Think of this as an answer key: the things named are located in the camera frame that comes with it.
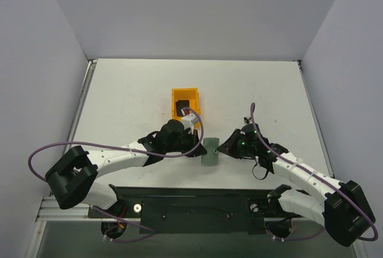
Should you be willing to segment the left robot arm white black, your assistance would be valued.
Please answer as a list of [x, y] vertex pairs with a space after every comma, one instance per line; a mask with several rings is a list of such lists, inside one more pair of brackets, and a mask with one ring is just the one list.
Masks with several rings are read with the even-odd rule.
[[67, 210], [80, 203], [95, 205], [110, 217], [123, 210], [116, 188], [96, 179], [132, 167], [145, 167], [164, 159], [169, 153], [198, 157], [207, 153], [196, 129], [178, 120], [169, 120], [161, 130], [154, 131], [120, 150], [85, 151], [81, 146], [70, 148], [45, 174], [60, 209]]

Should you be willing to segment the black credit card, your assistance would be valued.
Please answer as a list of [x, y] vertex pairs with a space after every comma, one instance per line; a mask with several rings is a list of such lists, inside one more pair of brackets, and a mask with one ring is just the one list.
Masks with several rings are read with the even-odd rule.
[[175, 102], [175, 114], [177, 117], [183, 117], [183, 109], [190, 106], [190, 101], [186, 99], [180, 99]]

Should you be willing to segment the yellow plastic bin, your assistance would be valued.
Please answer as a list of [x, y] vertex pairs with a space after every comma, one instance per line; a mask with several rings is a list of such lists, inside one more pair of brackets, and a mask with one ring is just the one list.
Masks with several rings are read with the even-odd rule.
[[172, 120], [177, 121], [176, 125], [181, 124], [184, 117], [183, 108], [191, 108], [196, 113], [200, 113], [199, 92], [197, 88], [172, 89]]

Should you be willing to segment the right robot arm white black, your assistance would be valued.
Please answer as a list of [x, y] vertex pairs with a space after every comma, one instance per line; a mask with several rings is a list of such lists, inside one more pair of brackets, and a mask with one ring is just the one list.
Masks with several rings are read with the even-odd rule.
[[310, 219], [345, 247], [374, 227], [376, 218], [359, 184], [353, 180], [344, 183], [308, 166], [287, 148], [270, 143], [255, 125], [235, 129], [217, 150], [234, 159], [255, 160], [266, 173], [290, 182], [267, 195], [267, 207], [273, 215]]

